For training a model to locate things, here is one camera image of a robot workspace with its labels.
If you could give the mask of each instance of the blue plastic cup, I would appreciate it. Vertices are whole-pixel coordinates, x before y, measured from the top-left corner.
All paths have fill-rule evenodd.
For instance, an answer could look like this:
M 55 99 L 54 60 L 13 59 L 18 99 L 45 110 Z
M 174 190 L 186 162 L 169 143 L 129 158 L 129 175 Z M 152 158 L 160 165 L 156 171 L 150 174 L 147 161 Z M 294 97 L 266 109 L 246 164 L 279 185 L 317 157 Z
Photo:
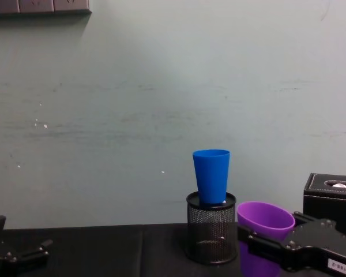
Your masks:
M 222 203 L 227 192 L 230 152 L 223 149 L 199 150 L 193 152 L 193 158 L 200 202 Z

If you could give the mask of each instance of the black box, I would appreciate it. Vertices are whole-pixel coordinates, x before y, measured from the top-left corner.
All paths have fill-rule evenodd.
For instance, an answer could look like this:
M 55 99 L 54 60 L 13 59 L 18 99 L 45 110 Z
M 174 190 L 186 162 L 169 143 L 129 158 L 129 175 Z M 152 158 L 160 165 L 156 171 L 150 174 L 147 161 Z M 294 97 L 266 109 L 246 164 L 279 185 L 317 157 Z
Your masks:
M 311 173 L 304 189 L 303 213 L 337 222 L 336 229 L 346 234 L 346 176 Z

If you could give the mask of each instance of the metal mesh cylinder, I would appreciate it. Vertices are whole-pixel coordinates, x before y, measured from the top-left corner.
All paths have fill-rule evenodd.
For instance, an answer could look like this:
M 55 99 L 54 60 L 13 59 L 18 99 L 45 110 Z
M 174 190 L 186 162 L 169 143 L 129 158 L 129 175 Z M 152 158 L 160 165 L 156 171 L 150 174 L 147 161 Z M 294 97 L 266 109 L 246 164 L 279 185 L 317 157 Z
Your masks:
M 225 203 L 203 205 L 198 193 L 187 197 L 187 255 L 203 264 L 222 264 L 237 256 L 236 198 L 227 193 Z

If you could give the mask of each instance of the wall socket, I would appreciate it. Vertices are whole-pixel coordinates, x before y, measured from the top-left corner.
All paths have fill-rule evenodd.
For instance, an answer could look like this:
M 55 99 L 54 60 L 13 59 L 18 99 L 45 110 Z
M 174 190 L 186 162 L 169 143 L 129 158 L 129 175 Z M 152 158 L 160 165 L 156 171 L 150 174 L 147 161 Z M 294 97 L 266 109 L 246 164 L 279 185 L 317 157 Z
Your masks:
M 0 0 L 0 14 L 19 13 L 18 0 Z
M 54 12 L 53 0 L 19 0 L 20 13 Z
M 54 10 L 56 12 L 80 11 L 91 12 L 89 0 L 54 0 Z

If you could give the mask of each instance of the black table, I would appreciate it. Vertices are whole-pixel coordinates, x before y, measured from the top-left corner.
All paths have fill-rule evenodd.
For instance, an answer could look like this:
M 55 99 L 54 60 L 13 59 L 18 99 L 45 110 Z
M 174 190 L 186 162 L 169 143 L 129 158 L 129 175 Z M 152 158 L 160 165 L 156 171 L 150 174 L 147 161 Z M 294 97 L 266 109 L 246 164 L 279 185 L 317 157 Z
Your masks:
M 242 276 L 239 258 L 206 266 L 186 258 L 186 224 L 158 224 L 60 229 L 6 230 L 4 240 L 18 250 L 51 238 L 54 245 L 44 269 L 22 277 L 234 277 Z M 324 277 L 314 271 L 282 277 Z

